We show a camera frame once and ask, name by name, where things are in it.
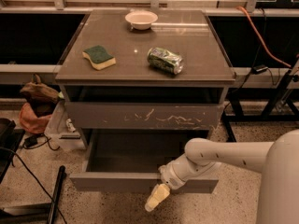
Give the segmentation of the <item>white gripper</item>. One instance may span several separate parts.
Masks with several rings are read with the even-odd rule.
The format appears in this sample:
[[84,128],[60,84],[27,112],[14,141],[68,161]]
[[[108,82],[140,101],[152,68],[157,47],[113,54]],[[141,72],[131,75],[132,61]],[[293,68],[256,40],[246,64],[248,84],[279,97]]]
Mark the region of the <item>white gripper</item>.
[[145,203],[148,212],[153,211],[170,195],[170,189],[180,189],[192,177],[188,161],[170,161],[159,168],[163,184],[157,184]]

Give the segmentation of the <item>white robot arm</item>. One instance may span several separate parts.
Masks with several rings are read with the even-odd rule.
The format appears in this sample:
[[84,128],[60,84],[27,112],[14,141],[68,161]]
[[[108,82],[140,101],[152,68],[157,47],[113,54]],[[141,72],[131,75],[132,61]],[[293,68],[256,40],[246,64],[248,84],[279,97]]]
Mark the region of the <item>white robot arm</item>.
[[193,138],[181,156],[159,168],[161,182],[153,188],[145,209],[154,210],[172,190],[222,163],[262,175],[256,224],[299,224],[298,130],[274,142],[219,143]]

